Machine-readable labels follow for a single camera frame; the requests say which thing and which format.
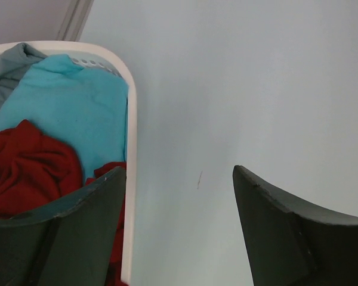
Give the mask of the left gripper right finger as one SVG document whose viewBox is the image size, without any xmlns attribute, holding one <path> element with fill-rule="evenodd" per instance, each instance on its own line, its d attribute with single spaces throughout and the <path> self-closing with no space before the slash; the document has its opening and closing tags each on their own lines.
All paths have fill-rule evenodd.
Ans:
<svg viewBox="0 0 358 286">
<path fill-rule="evenodd" d="M 290 194 L 243 166 L 233 186 L 255 285 L 358 285 L 358 217 Z"/>
</svg>

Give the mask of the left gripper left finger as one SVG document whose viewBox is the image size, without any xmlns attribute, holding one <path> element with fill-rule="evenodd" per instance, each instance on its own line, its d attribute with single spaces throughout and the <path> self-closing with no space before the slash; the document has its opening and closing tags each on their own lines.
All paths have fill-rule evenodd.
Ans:
<svg viewBox="0 0 358 286">
<path fill-rule="evenodd" d="M 89 185 L 0 219 L 0 285 L 104 285 L 125 196 L 116 167 Z"/>
</svg>

